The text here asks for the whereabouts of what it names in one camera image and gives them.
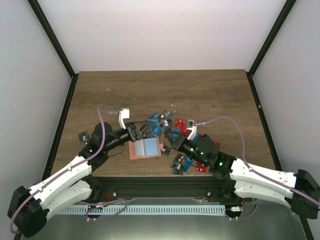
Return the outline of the black VIP card front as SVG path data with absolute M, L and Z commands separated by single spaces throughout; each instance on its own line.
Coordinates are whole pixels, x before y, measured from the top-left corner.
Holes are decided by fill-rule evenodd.
M 170 118 L 166 117 L 165 115 L 161 114 L 159 116 L 159 125 L 164 129 L 168 130 L 171 129 L 173 126 L 173 122 Z

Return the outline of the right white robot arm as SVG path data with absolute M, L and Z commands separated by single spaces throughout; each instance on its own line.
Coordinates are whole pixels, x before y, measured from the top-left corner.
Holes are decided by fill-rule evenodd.
M 159 125 L 173 149 L 207 167 L 212 176 L 232 182 L 222 188 L 225 200 L 269 201 L 290 208 L 302 218 L 318 218 L 320 185 L 308 171 L 287 172 L 249 164 L 244 157 L 220 151 L 206 134 L 194 141 L 197 125 L 193 120 L 187 123 L 189 135 L 175 131 L 170 119 L 160 120 Z

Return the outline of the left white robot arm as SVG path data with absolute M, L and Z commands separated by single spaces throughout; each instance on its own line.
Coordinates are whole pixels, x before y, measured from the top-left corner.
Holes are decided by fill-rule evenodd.
M 7 212 L 10 231 L 29 238 L 62 209 L 84 200 L 97 202 L 102 189 L 92 173 L 109 159 L 110 150 L 142 140 L 150 126 L 146 121 L 127 122 L 112 130 L 107 122 L 97 124 L 88 143 L 65 167 L 31 187 L 14 190 Z

